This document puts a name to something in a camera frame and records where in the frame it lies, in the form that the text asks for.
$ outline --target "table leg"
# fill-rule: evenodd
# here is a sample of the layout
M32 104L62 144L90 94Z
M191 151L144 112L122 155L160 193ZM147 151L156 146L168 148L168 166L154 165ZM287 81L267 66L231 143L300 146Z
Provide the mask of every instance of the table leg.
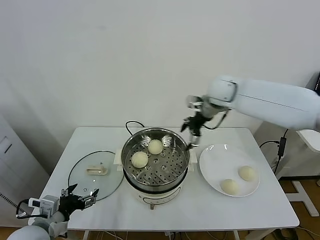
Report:
M82 240L88 240L89 233L90 233L90 231L89 231L89 230L85 230L85 231L84 231L84 235L83 235L83 239L82 239Z
M237 230L233 230L233 235L235 240L240 240L239 234Z
M292 181L297 193L286 193L286 197L290 202L303 202L311 217L319 217L319 213L299 181Z
M276 228L254 230L245 237L245 240L261 240L268 234L272 233L274 230L276 230Z

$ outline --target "white stand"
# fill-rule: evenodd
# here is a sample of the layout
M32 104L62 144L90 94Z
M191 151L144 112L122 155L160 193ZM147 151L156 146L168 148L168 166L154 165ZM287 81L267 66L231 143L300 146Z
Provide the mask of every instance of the white stand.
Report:
M309 147L302 143L287 153L279 163L279 171L275 174L276 178L279 180L290 168L296 168L304 164L302 160L305 158L307 151L309 151ZM286 193L288 200L290 202L303 202L309 214L312 217L318 217L319 213L301 183L292 181L292 184L297 193Z
M245 240L260 240L263 239L268 234L272 233L276 228L269 228L263 230L254 230L250 232L246 237Z
M82 239L82 240L88 240L89 233L90 233L90 231L89 231L89 230L85 230L85 231L84 231L84 235L83 235L83 239Z
M290 202L303 202L311 217L319 217L319 213L299 181L292 181L297 193L286 193Z

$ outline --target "white wall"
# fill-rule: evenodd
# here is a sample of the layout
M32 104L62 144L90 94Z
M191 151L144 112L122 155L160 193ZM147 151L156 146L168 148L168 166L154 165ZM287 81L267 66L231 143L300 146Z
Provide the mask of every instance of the white wall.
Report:
M177 127L227 74L305 86L318 0L4 0L0 112L50 172L77 126ZM239 113L224 126L261 121Z

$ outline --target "wooden floor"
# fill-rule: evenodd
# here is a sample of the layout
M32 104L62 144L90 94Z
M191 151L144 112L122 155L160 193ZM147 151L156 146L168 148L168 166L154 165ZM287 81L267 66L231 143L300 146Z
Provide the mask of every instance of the wooden floor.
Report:
M320 186L317 186L316 180L302 180L300 181L303 185L304 189L308 193L311 198L313 204L316 209L320 212ZM285 193L295 193L295 188L290 181L280 181L280 184ZM320 235L320 217L311 217L305 208L302 202L292 202L292 207L297 214L300 225L303 228L309 229L314 233ZM8 236L15 231L17 228L13 227L0 227L0 240L6 240ZM306 231L302 229L297 229L296 232L298 234L299 240L313 240ZM215 238L222 240L225 237L225 232L210 232ZM249 231L240 231L240 239L244 239L245 236L249 233ZM77 238L82 239L84 232L83 231L75 231L73 232L77 236ZM126 239L126 232L116 232L118 237L121 237L123 240ZM176 234L175 240L188 240L186 234L184 232L180 234ZM211 236L207 232L188 232L187 235L191 240L212 240ZM313 235L315 240L320 240L320 237ZM89 240L114 240L115 237L109 235L108 233L91 231L89 234ZM165 236L163 232L129 232L127 236L127 240L168 240L169 238ZM228 232L225 240L233 240L234 235L232 232ZM272 234L269 234L265 240L275 240Z

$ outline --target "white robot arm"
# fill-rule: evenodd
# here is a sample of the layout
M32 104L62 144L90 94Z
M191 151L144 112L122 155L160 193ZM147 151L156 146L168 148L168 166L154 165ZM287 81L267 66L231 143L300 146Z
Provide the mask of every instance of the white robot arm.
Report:
M219 76L210 83L206 95L189 96L187 104L197 110L181 128L190 129L189 148L199 145L200 128L205 122L217 112L230 109L287 129L320 129L320 97L299 86Z
M66 190L61 190L61 196L55 197L47 195L42 199L30 198L21 201L17 207L18 219L36 217L31 226L14 231L8 240L50 240L58 236L67 238L68 221L70 215L75 210L83 210L96 203L99 189L91 195L78 196L72 194L77 184L69 186ZM20 204L28 204L29 207L39 208L39 215L18 214Z

